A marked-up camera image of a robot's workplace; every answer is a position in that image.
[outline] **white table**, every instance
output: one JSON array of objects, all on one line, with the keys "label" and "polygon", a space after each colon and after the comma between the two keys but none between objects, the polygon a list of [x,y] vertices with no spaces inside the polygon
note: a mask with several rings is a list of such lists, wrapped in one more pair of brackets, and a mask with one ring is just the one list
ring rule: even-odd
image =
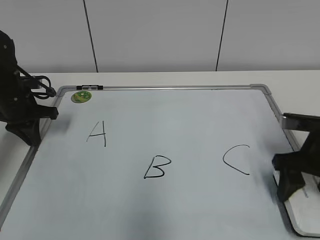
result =
[{"label": "white table", "polygon": [[[41,73],[58,90],[64,85],[104,86],[218,86],[267,85],[282,112],[320,116],[320,70],[230,72]],[[52,99],[40,100],[49,106]],[[28,146],[0,125],[0,203],[28,152]],[[302,144],[307,136],[294,133]]]}]

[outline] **round magnet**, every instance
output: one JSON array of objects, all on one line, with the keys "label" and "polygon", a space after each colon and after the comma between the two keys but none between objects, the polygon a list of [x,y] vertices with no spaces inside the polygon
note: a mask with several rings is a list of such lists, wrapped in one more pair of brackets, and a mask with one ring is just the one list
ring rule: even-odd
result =
[{"label": "round magnet", "polygon": [[91,99],[92,95],[89,91],[78,91],[72,95],[71,101],[76,104],[82,104],[88,102]]}]

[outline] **whiteboard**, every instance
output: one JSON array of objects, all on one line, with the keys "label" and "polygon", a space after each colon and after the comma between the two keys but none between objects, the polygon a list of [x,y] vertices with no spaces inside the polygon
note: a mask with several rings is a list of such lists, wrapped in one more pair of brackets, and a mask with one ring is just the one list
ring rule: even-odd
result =
[{"label": "whiteboard", "polygon": [[292,148],[262,91],[98,90],[86,103],[74,93],[62,97],[1,239],[297,238],[272,167]]}]

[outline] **aluminum whiteboard frame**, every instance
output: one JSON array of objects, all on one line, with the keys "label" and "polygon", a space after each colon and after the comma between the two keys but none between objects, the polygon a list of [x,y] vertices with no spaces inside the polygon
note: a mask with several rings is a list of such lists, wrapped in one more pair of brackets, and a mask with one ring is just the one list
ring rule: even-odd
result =
[{"label": "aluminum whiteboard frame", "polygon": [[[250,84],[250,85],[218,85],[218,86],[104,86],[103,89],[98,90],[98,85],[82,85],[82,86],[76,86],[76,85],[66,85],[59,88],[57,95],[52,103],[52,107],[59,107],[63,96],[67,92],[71,91],[80,91],[77,88],[82,88],[82,90],[88,90],[88,91],[148,91],[148,90],[159,90],[159,91],[170,91],[170,90],[260,90],[267,102],[269,103],[270,108],[272,109],[276,119],[278,122],[281,121],[282,113],[277,106],[274,98],[272,97],[272,94],[269,90],[269,88],[264,84]],[[42,129],[40,130],[41,139],[45,136],[47,133],[51,119],[46,119]],[[283,129],[283,132],[289,142],[289,144],[292,147],[292,150],[298,151],[300,149],[300,146],[292,134],[290,130]],[[12,181],[10,188],[8,192],[6,193],[2,204],[0,205],[0,229],[2,228],[2,225],[4,224],[6,217],[10,211],[10,208],[20,190],[20,187],[22,186],[25,177],[29,171],[29,168],[36,156],[36,153],[38,151],[39,145],[30,147],[28,153],[26,154],[18,172],[15,175],[14,180]],[[285,203],[285,207],[291,209],[291,205],[289,201]]]}]

